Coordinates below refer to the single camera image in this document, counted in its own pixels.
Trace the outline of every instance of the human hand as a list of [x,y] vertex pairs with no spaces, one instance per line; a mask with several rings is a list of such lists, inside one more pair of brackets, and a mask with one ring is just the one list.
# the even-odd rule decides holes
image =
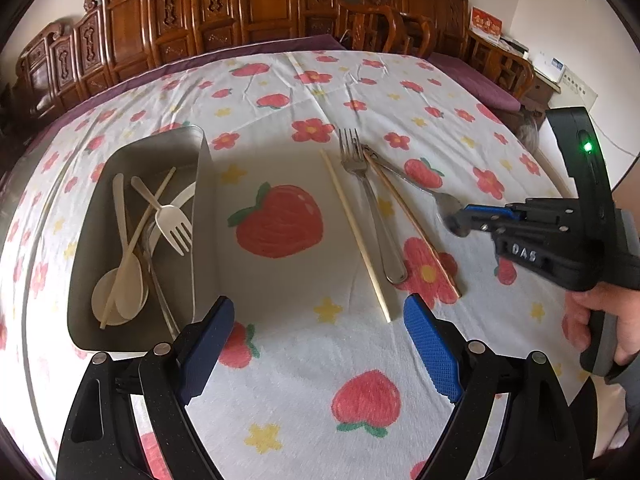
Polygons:
[[564,294],[564,337],[580,352],[591,344],[589,318],[592,310],[618,316],[618,347],[614,361],[626,365],[640,351],[640,291],[598,283],[586,292]]

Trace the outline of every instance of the fork handle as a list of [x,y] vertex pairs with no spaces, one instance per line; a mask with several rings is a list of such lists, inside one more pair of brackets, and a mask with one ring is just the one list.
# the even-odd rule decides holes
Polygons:
[[145,186],[145,183],[142,182],[142,179],[138,176],[131,177],[131,187],[135,189],[142,197],[149,202],[156,211],[160,211],[162,209],[161,203],[156,200],[156,197],[153,193],[149,191],[149,188]]
[[376,227],[376,237],[378,238],[378,246],[380,247],[380,259],[382,260],[382,268],[385,270],[386,278],[394,285],[399,285],[407,279],[408,273],[402,254],[398,245],[391,237],[385,221],[382,219],[380,209],[378,208],[378,200],[373,193],[371,184],[365,176],[358,176],[364,193],[369,202],[369,208],[371,209],[371,215],[373,216],[373,223]]

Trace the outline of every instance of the light wooden chopstick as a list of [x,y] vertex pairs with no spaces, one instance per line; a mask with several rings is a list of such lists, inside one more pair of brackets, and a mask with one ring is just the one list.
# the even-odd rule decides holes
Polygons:
[[[164,191],[164,188],[171,180],[171,177],[174,176],[174,173],[175,173],[175,168],[171,168],[171,170],[169,170],[169,173],[167,173],[167,176],[162,181],[162,184],[160,184],[158,191],[156,191],[156,195],[155,195],[156,199],[160,198],[160,196],[162,195],[162,192]],[[104,311],[102,313],[100,330],[104,330],[104,327],[107,326],[107,320],[109,319],[109,314],[111,314],[111,309],[113,308],[113,304],[115,303],[115,300],[116,300],[116,290],[120,280],[122,279],[121,277],[122,269],[124,269],[127,266],[129,258],[133,254],[133,249],[136,247],[136,244],[138,243],[138,238],[140,238],[140,235],[142,234],[142,229],[144,229],[146,221],[151,216],[151,212],[153,210],[154,208],[150,205],[146,207],[146,210],[143,213],[142,218],[140,219],[140,223],[138,224],[138,227],[136,227],[136,230],[133,233],[133,236],[131,237],[129,246],[127,247],[127,250],[122,255],[122,259],[120,260],[120,265],[118,266],[118,271],[116,272],[116,279],[113,282],[113,286],[111,287],[111,292],[109,293],[109,297],[107,298],[107,304],[105,305]]]
[[373,290],[378,297],[378,302],[380,303],[380,308],[382,308],[382,313],[385,315],[386,322],[391,323],[391,315],[389,314],[389,309],[386,306],[386,301],[384,295],[382,294],[380,282],[378,281],[376,271],[374,270],[373,264],[371,263],[371,257],[369,256],[369,251],[367,251],[367,246],[364,243],[364,238],[362,238],[362,232],[358,227],[356,217],[353,215],[351,206],[349,205],[347,197],[344,193],[344,189],[340,184],[340,180],[338,180],[338,176],[335,174],[334,167],[331,165],[329,156],[326,154],[325,150],[320,150],[320,155],[322,155],[322,160],[324,160],[326,168],[329,170],[329,174],[331,175],[331,180],[334,183],[335,190],[338,193],[338,197],[340,197],[340,202],[342,202],[342,208],[344,209],[345,215],[347,215],[347,220],[349,221],[349,225],[351,226],[353,236],[356,238],[356,243],[358,244],[360,254],[362,255],[362,259],[364,260],[364,264],[367,267],[367,272],[369,273],[369,278],[371,279],[371,285],[373,285]]
[[394,185],[385,175],[384,171],[382,171],[382,168],[380,168],[380,166],[376,164],[376,161],[371,158],[369,153],[367,153],[367,150],[362,150],[362,151],[364,153],[364,157],[367,159],[367,162],[373,168],[373,171],[375,171],[376,174],[380,177],[380,180],[382,180],[382,183],[389,190],[389,192],[394,196],[394,198],[396,199],[396,202],[399,203],[400,207],[404,211],[404,214],[407,216],[409,221],[414,225],[415,230],[418,231],[418,234],[420,235],[422,240],[424,240],[424,243],[427,244],[427,247],[429,248],[431,256],[436,261],[436,264],[440,269],[440,272],[442,272],[444,279],[447,280],[447,283],[451,287],[451,290],[455,292],[457,298],[460,298],[461,294],[456,286],[456,282],[453,281],[453,278],[449,275],[449,273],[447,272],[447,269],[445,269],[444,266],[442,265],[442,262],[440,261],[440,257],[438,256],[438,251],[436,251],[433,245],[431,245],[431,242],[427,238],[427,233],[424,232],[424,229],[422,228],[422,226],[417,221],[414,214],[409,209],[409,206],[406,204],[404,199],[400,196],[400,194],[398,193],[398,190],[394,187]]

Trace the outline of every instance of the fork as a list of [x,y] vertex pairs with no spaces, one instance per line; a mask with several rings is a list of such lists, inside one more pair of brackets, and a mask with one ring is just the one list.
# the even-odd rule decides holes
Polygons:
[[342,167],[359,179],[369,202],[373,223],[376,227],[378,246],[380,247],[380,259],[382,260],[386,278],[394,285],[398,285],[407,279],[408,273],[402,260],[400,249],[382,219],[376,195],[373,193],[369,179],[367,179],[368,163],[362,152],[358,132],[356,130],[352,132],[349,129],[347,134],[347,130],[338,130],[338,138],[340,139],[340,161]]
[[162,205],[156,200],[140,177],[131,178],[131,186],[156,210],[156,225],[171,247],[184,256],[191,249],[191,222],[182,210],[175,205]]

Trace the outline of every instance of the silver bolt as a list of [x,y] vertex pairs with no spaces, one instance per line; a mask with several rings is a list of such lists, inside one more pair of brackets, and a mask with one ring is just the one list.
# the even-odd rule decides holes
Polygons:
[[169,343],[158,343],[154,346],[154,354],[167,355],[171,351],[171,345]]
[[474,354],[483,354],[485,350],[486,346],[484,346],[479,341],[472,341],[471,343],[469,343],[469,351],[473,352]]
[[539,365],[543,365],[544,363],[546,363],[546,355],[544,355],[542,352],[533,352],[531,358]]
[[103,362],[107,360],[107,354],[105,352],[98,352],[91,358],[91,362],[94,365],[101,365]]

